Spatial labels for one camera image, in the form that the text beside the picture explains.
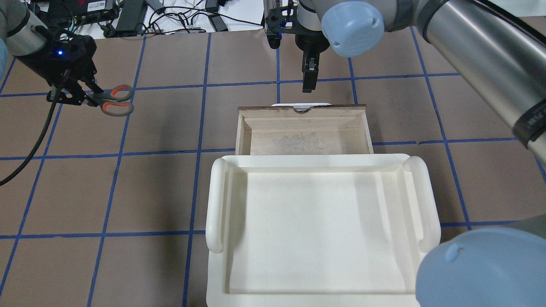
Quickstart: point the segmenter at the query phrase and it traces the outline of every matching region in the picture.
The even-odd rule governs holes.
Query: open wooden box
[[[236,155],[372,153],[365,105],[239,108]]]

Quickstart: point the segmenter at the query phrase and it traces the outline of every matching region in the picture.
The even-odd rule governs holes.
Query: white plastic tray
[[[226,156],[206,241],[209,307],[419,306],[440,223],[418,157]]]

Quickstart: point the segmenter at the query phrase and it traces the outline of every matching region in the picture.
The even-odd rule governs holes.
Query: black band
[[[527,148],[530,141],[536,141],[546,131],[546,99],[535,104],[515,122],[512,133]]]
[[[28,20],[31,18],[31,11],[27,10],[25,17],[23,20],[11,31],[8,32],[8,37],[16,35],[19,31],[21,31],[28,23]]]
[[[394,26],[389,32],[398,31],[410,25],[413,16],[413,0],[398,0],[398,11]]]
[[[429,22],[434,16],[434,13],[436,13],[448,1],[449,0],[429,0],[425,4],[425,6],[423,6],[421,12],[419,12],[419,15],[417,16],[417,29],[419,30],[423,38],[427,41],[427,43],[430,42],[426,38],[426,28],[428,28]]]
[[[299,5],[300,5],[302,8],[304,8],[304,9],[306,9],[306,10],[312,12],[312,13],[315,13],[315,14],[317,13],[317,11],[315,11],[315,10],[313,10],[312,8],[306,6],[306,5],[303,4],[302,2],[299,2]]]

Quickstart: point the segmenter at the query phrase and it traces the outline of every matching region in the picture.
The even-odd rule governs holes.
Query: scissors
[[[119,91],[123,91],[123,90],[127,91],[127,95],[123,97],[116,97],[116,94]],[[133,88],[124,84],[124,85],[116,86],[110,92],[92,93],[89,96],[87,96],[87,98],[89,99],[91,103],[90,105],[92,105],[93,107],[100,106],[100,110],[106,115],[127,116],[131,114],[134,110],[133,104],[130,101],[128,101],[129,99],[131,99],[131,97],[133,97],[133,94],[134,94]],[[116,107],[127,107],[127,109],[121,112],[112,112],[107,110],[108,106],[110,105],[114,105]]]

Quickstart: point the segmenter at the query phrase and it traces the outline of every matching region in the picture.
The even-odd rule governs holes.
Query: white label
[[[87,5],[87,11],[98,11],[103,10],[106,7],[106,0],[91,2]]]

